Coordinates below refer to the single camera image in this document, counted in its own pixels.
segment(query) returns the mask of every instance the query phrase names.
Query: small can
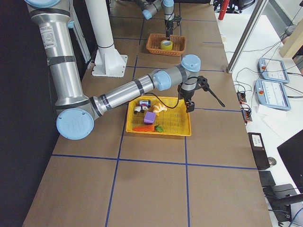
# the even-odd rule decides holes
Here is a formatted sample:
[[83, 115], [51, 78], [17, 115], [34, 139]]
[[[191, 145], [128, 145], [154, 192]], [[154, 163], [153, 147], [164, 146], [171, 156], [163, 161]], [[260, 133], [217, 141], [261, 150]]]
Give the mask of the small can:
[[140, 100], [139, 101], [139, 106], [147, 106], [148, 108], [150, 108], [151, 101], [150, 100]]

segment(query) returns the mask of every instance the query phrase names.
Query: cardboard table surface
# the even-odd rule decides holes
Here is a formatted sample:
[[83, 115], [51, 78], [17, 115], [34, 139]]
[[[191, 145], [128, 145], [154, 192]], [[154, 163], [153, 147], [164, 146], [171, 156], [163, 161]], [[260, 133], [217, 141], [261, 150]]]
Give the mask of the cardboard table surface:
[[[127, 67], [123, 78], [97, 78], [92, 65], [82, 81], [89, 97], [181, 62], [145, 49], [149, 33], [165, 33], [163, 12], [146, 21], [133, 2], [111, 5]], [[185, 54], [200, 57], [200, 75], [226, 107], [196, 91], [190, 137], [127, 133], [126, 105], [97, 119], [82, 140], [60, 137], [24, 227], [271, 226], [213, 6], [176, 3], [175, 14]], [[155, 93], [177, 96], [177, 88]]]

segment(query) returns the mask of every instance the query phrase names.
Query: blue joint cap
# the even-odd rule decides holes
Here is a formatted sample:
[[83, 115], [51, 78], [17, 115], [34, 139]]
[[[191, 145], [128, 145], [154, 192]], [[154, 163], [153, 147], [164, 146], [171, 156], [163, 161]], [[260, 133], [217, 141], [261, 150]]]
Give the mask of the blue joint cap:
[[147, 19], [147, 20], [149, 20], [150, 18], [152, 18], [152, 14], [147, 9], [143, 10], [142, 14], [144, 15], [145, 19]]
[[27, 4], [37, 8], [49, 8], [57, 5], [60, 0], [24, 0]]
[[72, 28], [74, 28], [74, 24], [75, 24], [75, 22], [73, 20], [71, 20], [70, 22], [68, 22], [67, 27], [69, 29], [72, 29]]
[[190, 72], [199, 72], [201, 69], [201, 60], [194, 54], [185, 55], [181, 62], [182, 66]]
[[166, 7], [173, 7], [174, 6], [174, 0], [163, 0], [163, 5]]
[[156, 88], [159, 91], [167, 90], [171, 87], [171, 79], [167, 72], [160, 70], [153, 75], [153, 79], [157, 81]]
[[85, 110], [74, 108], [61, 112], [57, 118], [59, 133], [70, 140], [80, 140], [94, 128], [94, 119]]

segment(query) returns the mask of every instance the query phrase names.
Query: yellow tape roll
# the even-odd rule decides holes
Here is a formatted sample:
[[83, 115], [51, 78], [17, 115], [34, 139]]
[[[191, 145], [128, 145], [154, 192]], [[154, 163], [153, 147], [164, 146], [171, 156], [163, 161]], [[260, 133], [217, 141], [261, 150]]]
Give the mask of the yellow tape roll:
[[171, 51], [172, 50], [172, 41], [163, 40], [161, 42], [161, 50]]

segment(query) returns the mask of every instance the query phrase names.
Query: purple cube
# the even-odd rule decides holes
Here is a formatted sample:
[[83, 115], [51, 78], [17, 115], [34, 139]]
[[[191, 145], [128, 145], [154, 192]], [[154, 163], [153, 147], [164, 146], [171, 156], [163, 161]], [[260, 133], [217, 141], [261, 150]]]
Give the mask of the purple cube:
[[145, 124], [153, 124], [156, 119], [156, 114], [153, 112], [147, 111], [144, 117]]

